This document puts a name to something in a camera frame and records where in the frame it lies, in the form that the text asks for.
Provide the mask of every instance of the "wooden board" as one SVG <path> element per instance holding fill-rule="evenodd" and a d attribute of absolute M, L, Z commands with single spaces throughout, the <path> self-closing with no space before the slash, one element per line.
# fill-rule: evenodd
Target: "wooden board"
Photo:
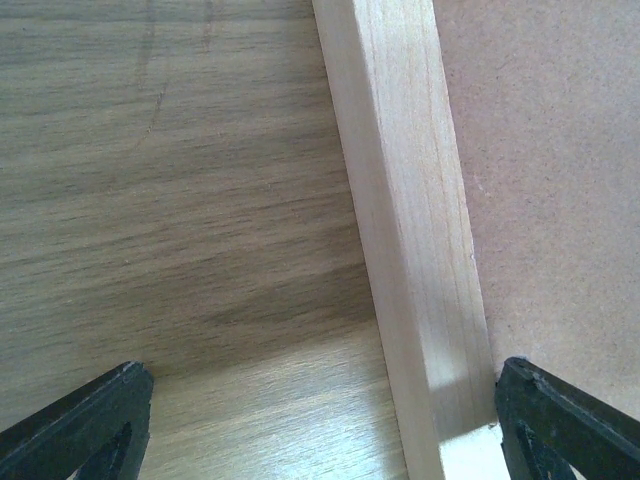
<path fill-rule="evenodd" d="M 142 479 L 404 478 L 311 3 L 0 5 L 0 428 L 128 359 Z"/>
<path fill-rule="evenodd" d="M 314 7 L 407 467 L 439 478 L 494 376 L 433 5 Z"/>

